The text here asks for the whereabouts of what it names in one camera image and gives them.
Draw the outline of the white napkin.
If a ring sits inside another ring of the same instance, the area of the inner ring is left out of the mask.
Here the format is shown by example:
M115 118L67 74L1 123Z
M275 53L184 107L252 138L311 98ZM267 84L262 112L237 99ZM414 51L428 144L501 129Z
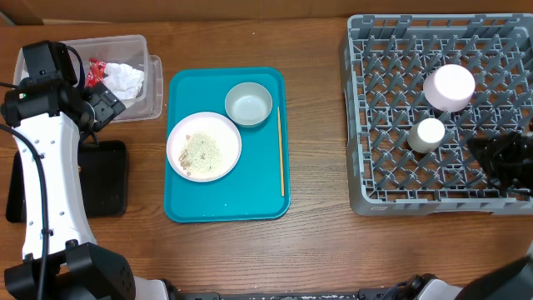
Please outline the white napkin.
M120 100L136 98L145 73L125 63L109 62L104 68L104 85Z

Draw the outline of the red snack wrapper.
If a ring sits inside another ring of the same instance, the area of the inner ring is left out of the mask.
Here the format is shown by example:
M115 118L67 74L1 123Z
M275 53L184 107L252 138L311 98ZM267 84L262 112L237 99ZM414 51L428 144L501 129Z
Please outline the red snack wrapper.
M105 75L105 68L107 64L95 58L89 59L89 71L85 81L85 87L93 88L98 83L102 82Z

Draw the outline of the white cup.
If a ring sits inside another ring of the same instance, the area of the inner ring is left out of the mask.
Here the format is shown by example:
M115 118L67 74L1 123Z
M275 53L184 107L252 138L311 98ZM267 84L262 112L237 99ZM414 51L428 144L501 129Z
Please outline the white cup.
M433 117L425 118L408 132L407 142L412 150L430 153L436 150L445 136L444 124Z

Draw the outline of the small white bowl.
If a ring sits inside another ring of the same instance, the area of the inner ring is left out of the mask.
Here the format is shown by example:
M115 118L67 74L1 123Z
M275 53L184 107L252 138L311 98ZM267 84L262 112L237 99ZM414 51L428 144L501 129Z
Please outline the small white bowl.
M423 83L426 101L442 112L458 112L470 102L476 88L474 75L465 67L446 64Z

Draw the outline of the large white plate with crumbs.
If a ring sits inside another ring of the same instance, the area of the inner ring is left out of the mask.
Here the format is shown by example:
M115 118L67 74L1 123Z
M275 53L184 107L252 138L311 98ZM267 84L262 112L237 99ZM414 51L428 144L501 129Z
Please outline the large white plate with crumbs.
M216 181L226 176L242 153L236 125L215 112L197 112L183 118L167 138L167 161L186 180Z

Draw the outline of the grey saucer bowl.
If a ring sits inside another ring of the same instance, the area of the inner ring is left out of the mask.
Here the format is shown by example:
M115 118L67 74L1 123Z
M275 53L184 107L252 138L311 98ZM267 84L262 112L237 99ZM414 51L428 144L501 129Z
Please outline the grey saucer bowl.
M226 95L225 109L236 124L253 128L267 120L273 107L269 91L256 82L242 82Z

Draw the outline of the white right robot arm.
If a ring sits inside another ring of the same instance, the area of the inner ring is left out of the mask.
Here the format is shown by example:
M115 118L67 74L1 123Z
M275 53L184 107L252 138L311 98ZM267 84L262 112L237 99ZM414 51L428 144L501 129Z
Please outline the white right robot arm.
M532 196L532 132L477 137L467 147L487 176L489 187L501 193ZM441 281L433 274L415 275L390 287L384 299L513 300L532 298L532 251L480 277L465 287Z

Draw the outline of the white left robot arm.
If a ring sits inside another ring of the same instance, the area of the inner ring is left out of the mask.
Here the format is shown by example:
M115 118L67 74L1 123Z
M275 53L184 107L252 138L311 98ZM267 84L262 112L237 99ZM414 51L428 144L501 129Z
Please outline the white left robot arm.
M87 87L82 59L61 42L22 50L28 77L9 85L2 130L22 162L22 263L4 272L16 299L169 299L172 285L137 277L126 258L97 245L87 221L78 147L124 110L103 84Z

